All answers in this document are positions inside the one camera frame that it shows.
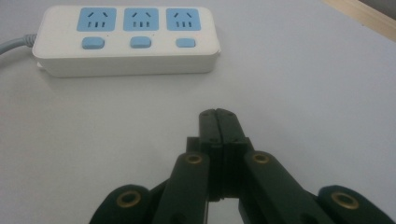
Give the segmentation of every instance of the socket holes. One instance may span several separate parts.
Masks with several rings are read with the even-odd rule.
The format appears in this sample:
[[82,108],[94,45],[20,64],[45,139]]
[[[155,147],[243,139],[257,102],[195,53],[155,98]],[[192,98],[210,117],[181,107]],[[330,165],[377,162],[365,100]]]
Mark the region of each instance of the socket holes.
[[308,214],[301,214],[300,220],[303,224],[318,224],[317,219]]
[[[189,25],[188,27],[192,27],[192,23],[191,23],[190,21],[189,21],[188,25]],[[187,27],[187,26],[186,26],[186,22],[183,21],[183,22],[181,23],[181,26],[180,26],[180,22],[177,21],[177,22],[176,22],[176,27],[184,27],[184,28],[185,28],[185,27]]]
[[166,26],[170,31],[199,31],[199,11],[196,8],[168,8]]
[[124,31],[156,31],[159,29],[158,9],[154,7],[125,8]]
[[115,28],[117,10],[114,7],[84,7],[79,13],[80,32],[108,32]]

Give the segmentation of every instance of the power cord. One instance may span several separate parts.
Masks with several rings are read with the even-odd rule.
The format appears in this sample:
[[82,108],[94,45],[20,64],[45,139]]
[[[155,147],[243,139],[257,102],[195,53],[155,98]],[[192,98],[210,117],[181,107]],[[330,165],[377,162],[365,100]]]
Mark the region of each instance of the power cord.
[[27,46],[31,48],[35,43],[36,35],[24,35],[21,38],[9,40],[6,43],[0,45],[0,55],[20,46]]

